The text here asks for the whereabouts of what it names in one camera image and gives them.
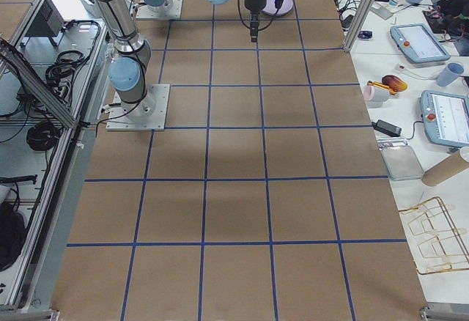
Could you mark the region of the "small blue usb device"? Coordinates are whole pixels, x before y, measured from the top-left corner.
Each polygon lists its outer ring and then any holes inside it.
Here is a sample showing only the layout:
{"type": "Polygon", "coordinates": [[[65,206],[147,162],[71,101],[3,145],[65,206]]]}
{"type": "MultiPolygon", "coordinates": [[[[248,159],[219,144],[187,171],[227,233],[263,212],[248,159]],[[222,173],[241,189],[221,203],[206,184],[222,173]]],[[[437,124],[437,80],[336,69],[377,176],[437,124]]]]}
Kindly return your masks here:
{"type": "Polygon", "coordinates": [[[370,40],[373,38],[373,32],[368,30],[362,30],[358,33],[359,40],[370,40]]]}

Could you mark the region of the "light blue plastic cup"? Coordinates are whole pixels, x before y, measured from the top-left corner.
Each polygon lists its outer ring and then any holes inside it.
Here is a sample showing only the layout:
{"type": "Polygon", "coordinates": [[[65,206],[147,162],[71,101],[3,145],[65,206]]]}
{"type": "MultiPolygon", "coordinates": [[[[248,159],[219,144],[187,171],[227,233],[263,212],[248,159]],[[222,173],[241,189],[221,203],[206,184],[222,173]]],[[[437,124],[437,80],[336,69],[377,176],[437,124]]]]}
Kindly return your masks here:
{"type": "Polygon", "coordinates": [[[464,71],[464,66],[459,62],[450,62],[440,72],[436,79],[436,83],[441,87],[448,86],[453,81],[458,79],[464,73],[464,71]]]}

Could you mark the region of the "red yellow mango toy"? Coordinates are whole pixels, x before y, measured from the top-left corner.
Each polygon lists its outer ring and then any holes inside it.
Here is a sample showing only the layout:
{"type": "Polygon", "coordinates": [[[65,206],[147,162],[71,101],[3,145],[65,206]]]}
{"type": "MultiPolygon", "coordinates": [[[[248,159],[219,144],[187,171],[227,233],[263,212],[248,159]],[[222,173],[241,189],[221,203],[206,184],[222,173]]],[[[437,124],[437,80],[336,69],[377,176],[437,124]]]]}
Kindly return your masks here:
{"type": "Polygon", "coordinates": [[[395,92],[403,92],[407,90],[408,85],[402,79],[395,75],[385,75],[382,77],[382,84],[388,86],[395,92]]]}

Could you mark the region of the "lilac round plate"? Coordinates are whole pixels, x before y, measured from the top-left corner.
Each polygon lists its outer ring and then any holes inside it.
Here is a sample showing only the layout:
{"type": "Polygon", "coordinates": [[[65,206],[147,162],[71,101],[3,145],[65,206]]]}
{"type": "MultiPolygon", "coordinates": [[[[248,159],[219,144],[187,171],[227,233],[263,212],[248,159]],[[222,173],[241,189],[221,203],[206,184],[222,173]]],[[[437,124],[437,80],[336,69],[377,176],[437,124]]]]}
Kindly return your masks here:
{"type": "Polygon", "coordinates": [[[283,3],[279,9],[275,6],[276,0],[267,0],[265,7],[262,12],[270,16],[282,16],[288,14],[293,8],[292,0],[283,0],[283,3]]]}

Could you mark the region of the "lower blue teach pendant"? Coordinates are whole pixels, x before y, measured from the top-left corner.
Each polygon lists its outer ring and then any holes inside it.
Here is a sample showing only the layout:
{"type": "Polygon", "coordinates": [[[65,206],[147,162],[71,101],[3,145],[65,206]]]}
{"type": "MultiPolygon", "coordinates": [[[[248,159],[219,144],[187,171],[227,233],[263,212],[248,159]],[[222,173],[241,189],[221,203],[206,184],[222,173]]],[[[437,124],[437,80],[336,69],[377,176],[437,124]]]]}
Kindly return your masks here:
{"type": "Polygon", "coordinates": [[[468,146],[468,98],[424,90],[420,98],[424,130],[433,144],[468,146]]]}

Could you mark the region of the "black power adapter brick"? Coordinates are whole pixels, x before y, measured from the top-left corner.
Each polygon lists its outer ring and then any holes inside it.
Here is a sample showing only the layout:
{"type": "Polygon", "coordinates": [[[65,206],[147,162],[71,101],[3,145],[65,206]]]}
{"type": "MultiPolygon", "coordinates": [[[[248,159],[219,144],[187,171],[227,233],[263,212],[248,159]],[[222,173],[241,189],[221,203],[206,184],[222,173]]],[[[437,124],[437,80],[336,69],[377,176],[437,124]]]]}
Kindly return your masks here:
{"type": "Polygon", "coordinates": [[[393,125],[389,122],[385,122],[381,119],[376,122],[372,122],[372,127],[379,133],[385,134],[390,137],[400,137],[402,129],[393,125]]]}

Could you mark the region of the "brown cardboard tube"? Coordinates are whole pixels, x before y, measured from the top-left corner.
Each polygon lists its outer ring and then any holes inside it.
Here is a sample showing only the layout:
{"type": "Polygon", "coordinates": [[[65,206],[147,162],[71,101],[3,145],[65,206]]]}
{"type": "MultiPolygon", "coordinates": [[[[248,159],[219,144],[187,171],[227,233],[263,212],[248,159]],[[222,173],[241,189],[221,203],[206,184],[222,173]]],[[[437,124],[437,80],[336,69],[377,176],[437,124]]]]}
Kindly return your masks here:
{"type": "Polygon", "coordinates": [[[468,169],[468,147],[462,147],[424,172],[422,182],[436,186],[468,169]]]}

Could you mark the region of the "aluminium frame post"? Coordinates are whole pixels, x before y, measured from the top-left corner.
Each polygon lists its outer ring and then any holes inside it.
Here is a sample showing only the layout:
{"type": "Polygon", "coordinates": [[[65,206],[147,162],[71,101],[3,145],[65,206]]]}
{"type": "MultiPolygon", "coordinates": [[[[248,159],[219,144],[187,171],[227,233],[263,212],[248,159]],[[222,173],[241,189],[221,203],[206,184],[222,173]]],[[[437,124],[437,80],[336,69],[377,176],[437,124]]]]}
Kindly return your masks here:
{"type": "Polygon", "coordinates": [[[358,38],[358,33],[362,30],[364,21],[372,7],[374,0],[361,0],[355,17],[350,24],[349,30],[344,38],[343,49],[345,52],[351,52],[354,42],[358,38]]]}

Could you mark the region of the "pink white mug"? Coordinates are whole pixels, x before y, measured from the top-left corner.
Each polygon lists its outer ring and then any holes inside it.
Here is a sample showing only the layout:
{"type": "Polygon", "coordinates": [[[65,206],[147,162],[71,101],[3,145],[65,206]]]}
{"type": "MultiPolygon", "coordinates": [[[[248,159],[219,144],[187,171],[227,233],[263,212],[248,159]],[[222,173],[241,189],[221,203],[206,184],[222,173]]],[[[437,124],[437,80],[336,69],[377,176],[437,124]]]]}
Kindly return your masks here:
{"type": "Polygon", "coordinates": [[[388,90],[374,85],[366,85],[363,90],[363,98],[370,103],[384,103],[390,97],[388,90]]]}

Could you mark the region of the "upper blue teach pendant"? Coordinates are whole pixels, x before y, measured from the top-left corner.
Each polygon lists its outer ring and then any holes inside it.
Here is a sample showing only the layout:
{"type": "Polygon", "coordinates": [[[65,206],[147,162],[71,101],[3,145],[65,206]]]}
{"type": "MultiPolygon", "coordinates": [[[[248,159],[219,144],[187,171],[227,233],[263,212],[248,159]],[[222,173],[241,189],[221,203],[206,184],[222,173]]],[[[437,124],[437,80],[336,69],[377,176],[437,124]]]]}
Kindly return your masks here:
{"type": "Polygon", "coordinates": [[[444,62],[451,58],[432,31],[422,23],[392,26],[390,35],[412,63],[444,62]]]}

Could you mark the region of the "blue teach pendant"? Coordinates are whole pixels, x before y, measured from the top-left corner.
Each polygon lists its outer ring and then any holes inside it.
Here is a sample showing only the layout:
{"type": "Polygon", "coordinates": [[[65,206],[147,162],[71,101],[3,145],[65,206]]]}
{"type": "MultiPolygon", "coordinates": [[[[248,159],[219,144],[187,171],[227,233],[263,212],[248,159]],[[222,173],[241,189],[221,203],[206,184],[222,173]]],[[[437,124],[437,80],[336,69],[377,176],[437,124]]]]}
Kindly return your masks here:
{"type": "Polygon", "coordinates": [[[468,98],[424,90],[420,98],[424,130],[433,144],[468,146],[468,98]]]}
{"type": "Polygon", "coordinates": [[[390,35],[412,63],[444,62],[451,58],[432,31],[422,23],[392,26],[390,35]]]}

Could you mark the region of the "grey electronics box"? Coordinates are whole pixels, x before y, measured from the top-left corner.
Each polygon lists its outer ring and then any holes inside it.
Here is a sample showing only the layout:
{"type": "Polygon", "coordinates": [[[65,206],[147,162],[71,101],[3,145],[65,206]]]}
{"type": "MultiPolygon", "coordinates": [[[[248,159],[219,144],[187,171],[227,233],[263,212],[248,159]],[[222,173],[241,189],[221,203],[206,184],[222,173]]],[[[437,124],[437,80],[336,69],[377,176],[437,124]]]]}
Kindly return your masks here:
{"type": "Polygon", "coordinates": [[[35,15],[25,37],[47,37],[52,46],[62,40],[64,19],[52,0],[44,0],[35,15]]]}

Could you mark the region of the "silver metal tin box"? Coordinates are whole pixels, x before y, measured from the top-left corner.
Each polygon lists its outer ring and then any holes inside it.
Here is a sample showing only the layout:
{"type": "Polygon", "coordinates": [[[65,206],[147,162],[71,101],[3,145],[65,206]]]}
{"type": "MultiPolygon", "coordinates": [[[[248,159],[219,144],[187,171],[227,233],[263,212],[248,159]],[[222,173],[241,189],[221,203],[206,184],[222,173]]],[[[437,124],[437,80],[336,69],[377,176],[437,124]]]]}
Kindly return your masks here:
{"type": "Polygon", "coordinates": [[[378,139],[377,144],[391,180],[419,180],[423,177],[424,170],[407,139],[378,139]]]}

